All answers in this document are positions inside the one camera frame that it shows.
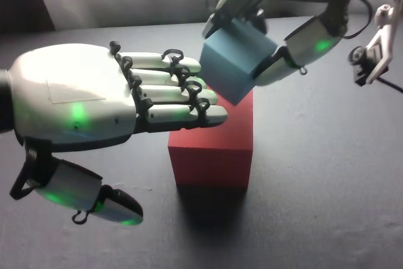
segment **red block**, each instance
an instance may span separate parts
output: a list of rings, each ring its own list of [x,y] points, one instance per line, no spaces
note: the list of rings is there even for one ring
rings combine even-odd
[[[218,127],[169,134],[177,185],[247,187],[253,154],[253,92],[237,106],[219,96],[228,119]]]

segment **gray table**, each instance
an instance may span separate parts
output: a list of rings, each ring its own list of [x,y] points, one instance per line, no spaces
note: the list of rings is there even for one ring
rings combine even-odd
[[[270,20],[282,38],[306,18]],[[354,16],[351,31],[365,16]],[[72,30],[3,37],[0,66],[57,43],[121,42],[122,51],[168,48],[198,58],[203,25]],[[14,134],[0,137],[0,268],[402,268],[403,95],[380,83],[359,88],[346,61],[354,40],[280,83],[254,90],[254,156],[247,193],[189,207],[178,193],[168,134],[140,134],[108,149],[58,155],[135,196],[145,221],[123,227],[36,194],[14,202],[9,189],[24,161]],[[386,78],[403,84],[403,27]]]

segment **robotic hand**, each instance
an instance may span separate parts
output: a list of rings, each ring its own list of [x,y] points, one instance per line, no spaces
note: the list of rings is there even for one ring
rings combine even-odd
[[[142,207],[130,195],[52,153],[114,146],[140,132],[213,127],[227,118],[217,95],[197,77],[201,66],[195,59],[180,50],[119,50],[117,42],[109,50],[54,45],[25,53],[9,71],[0,71],[0,132],[14,129],[26,151],[10,192],[15,200],[36,191],[76,209],[76,224],[89,214],[139,224]],[[85,218],[78,220],[81,212]]]
[[[289,76],[297,70],[300,70],[301,74],[306,74],[307,70],[305,66],[307,64],[316,61],[328,53],[341,39],[350,39],[359,35],[372,20],[372,8],[369,2],[367,0],[360,0],[368,8],[368,23],[359,32],[346,36],[348,23],[347,8],[350,0],[291,1],[327,3],[327,8],[322,14],[311,18],[289,34],[285,38],[285,46],[279,47],[265,37],[267,29],[263,11],[259,9],[262,0],[207,0],[207,6],[212,15],[209,17],[203,31],[203,36],[207,39],[205,46],[207,45],[209,48],[208,52],[202,53],[200,58],[203,66],[207,66],[203,72],[209,69],[219,70],[220,66],[225,65],[225,62],[221,60],[220,66],[215,64],[215,62],[224,58],[230,64],[233,53],[239,54],[242,52],[244,57],[253,54],[258,61],[258,64],[253,66],[254,70],[248,71],[247,76],[250,77],[250,82],[253,83],[253,85],[249,85],[247,88],[248,91],[254,85],[264,86],[271,84]],[[399,19],[400,3],[401,0],[394,0],[394,8],[382,6],[378,9],[375,19],[380,27],[380,31],[366,48],[357,48],[351,53],[349,58],[351,63],[356,66],[355,80],[358,84],[372,83],[374,79],[385,71],[388,63],[392,60],[392,46]],[[243,31],[247,31],[247,35],[239,30],[240,26],[242,26]],[[219,35],[221,35],[220,39],[226,39],[227,44],[228,36],[231,36],[230,39],[236,41],[232,45],[235,45],[237,50],[234,51],[233,49],[231,53],[225,47],[216,43]],[[263,59],[259,57],[260,54],[256,55],[256,46],[251,48],[248,48],[247,45],[239,46],[241,45],[241,41],[247,39],[259,40],[259,42],[256,42],[256,45],[261,45],[262,37],[270,41],[267,43],[266,49],[268,51],[266,51],[266,57]],[[206,76],[203,77],[208,83],[214,82],[210,81]],[[224,89],[220,90],[220,85],[216,84],[214,86],[211,84],[225,98],[230,97],[231,94],[236,94],[236,92],[231,91],[227,93],[227,96]]]

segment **white robotic hand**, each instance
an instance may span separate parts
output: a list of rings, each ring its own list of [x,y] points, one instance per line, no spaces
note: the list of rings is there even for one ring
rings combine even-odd
[[[197,77],[200,64],[179,50],[121,53],[66,44],[19,56],[0,71],[0,132],[15,131],[26,162],[10,192],[35,190],[52,202],[125,225],[142,221],[141,206],[102,177],[53,152],[121,144],[132,134],[213,127],[227,112]],[[77,220],[76,224],[86,221]]]

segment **red cube top face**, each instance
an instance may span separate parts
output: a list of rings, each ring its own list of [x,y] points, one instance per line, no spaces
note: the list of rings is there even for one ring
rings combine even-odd
[[[168,147],[253,150],[253,92],[237,106],[219,96],[218,105],[227,110],[227,121],[218,127],[171,132]]]

